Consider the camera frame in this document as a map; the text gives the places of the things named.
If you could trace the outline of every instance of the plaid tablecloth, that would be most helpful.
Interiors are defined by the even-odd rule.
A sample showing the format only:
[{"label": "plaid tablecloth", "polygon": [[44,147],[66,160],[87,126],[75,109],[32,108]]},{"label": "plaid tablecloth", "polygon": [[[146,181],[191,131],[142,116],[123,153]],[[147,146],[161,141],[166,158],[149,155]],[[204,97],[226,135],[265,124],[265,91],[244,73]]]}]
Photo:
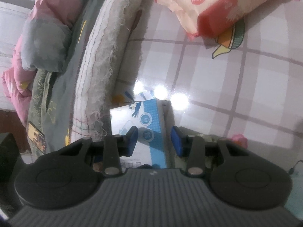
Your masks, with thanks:
[{"label": "plaid tablecloth", "polygon": [[166,7],[144,0],[142,9],[116,84],[121,102],[162,86],[166,99],[181,98],[177,126],[243,134],[286,170],[303,159],[303,0],[269,0],[224,35],[193,41]]}]

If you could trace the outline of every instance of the blue stripe on box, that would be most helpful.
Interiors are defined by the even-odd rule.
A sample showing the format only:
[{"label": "blue stripe on box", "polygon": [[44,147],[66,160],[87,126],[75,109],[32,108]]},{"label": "blue stripe on box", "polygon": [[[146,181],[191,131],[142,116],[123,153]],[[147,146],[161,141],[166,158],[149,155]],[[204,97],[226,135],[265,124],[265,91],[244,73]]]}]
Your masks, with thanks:
[{"label": "blue stripe on box", "polygon": [[160,168],[166,168],[166,160],[163,148],[163,137],[161,134],[161,126],[158,115],[157,100],[152,99],[143,102],[144,112],[151,115],[151,123],[147,126],[154,132],[154,139],[149,142],[151,152],[151,162],[153,165],[158,165]]}]

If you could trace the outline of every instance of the ribbed gray surface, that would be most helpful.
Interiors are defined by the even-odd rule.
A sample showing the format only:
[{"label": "ribbed gray surface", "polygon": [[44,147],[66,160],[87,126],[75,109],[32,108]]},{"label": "ribbed gray surface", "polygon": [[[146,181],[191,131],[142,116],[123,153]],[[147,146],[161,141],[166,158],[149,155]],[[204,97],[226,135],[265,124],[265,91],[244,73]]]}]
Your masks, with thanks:
[{"label": "ribbed gray surface", "polygon": [[278,207],[245,211],[218,200],[199,179],[178,169],[130,169],[105,180],[86,202],[64,210],[24,207],[13,227],[295,227],[299,221]]}]

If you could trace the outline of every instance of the blue and white box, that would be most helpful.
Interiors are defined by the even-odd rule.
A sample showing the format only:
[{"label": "blue and white box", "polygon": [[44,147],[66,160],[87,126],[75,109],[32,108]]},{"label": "blue and white box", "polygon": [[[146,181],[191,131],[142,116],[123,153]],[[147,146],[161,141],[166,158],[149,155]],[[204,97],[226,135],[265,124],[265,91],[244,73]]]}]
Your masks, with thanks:
[{"label": "blue and white box", "polygon": [[166,129],[162,102],[158,99],[135,102],[110,110],[112,134],[125,135],[132,126],[138,127],[138,142],[131,157],[121,157],[123,171],[149,164],[167,168]]}]

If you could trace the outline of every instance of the plastic packaging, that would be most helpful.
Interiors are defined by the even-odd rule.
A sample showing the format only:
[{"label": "plastic packaging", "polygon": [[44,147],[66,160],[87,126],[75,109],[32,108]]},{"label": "plastic packaging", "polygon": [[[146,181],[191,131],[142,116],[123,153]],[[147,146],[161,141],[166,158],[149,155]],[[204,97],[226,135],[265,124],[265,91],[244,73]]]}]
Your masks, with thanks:
[{"label": "plastic packaging", "polygon": [[190,37],[214,38],[267,0],[155,0],[175,12]]}]

